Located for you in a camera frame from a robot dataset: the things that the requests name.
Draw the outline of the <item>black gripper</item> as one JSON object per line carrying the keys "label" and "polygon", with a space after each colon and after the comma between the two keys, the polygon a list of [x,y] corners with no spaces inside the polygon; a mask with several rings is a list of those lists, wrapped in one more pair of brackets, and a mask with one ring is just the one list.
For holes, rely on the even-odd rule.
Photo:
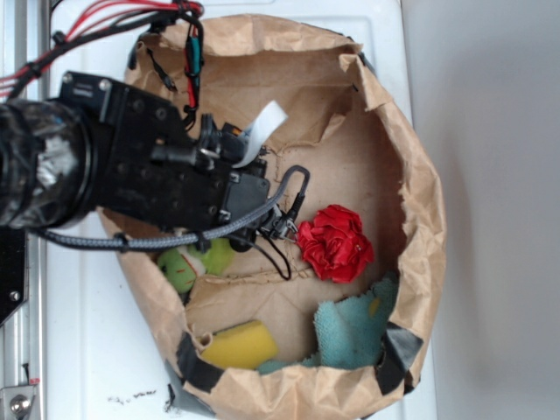
{"label": "black gripper", "polygon": [[94,86],[94,207],[162,231],[226,226],[254,238],[260,220],[243,218],[266,202],[270,182],[263,160],[244,159],[248,146],[239,130],[217,128],[203,115],[193,139],[172,102],[114,80]]}

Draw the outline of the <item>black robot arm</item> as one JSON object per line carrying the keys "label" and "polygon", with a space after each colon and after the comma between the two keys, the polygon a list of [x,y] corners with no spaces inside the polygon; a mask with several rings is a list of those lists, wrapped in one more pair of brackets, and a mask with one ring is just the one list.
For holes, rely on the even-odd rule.
{"label": "black robot arm", "polygon": [[[1,224],[72,249],[206,248],[249,240],[274,206],[266,164],[247,138],[210,115],[191,138],[170,101],[125,83],[66,73],[59,95],[1,107]],[[61,228],[102,207],[161,230],[159,238],[70,237]]]}

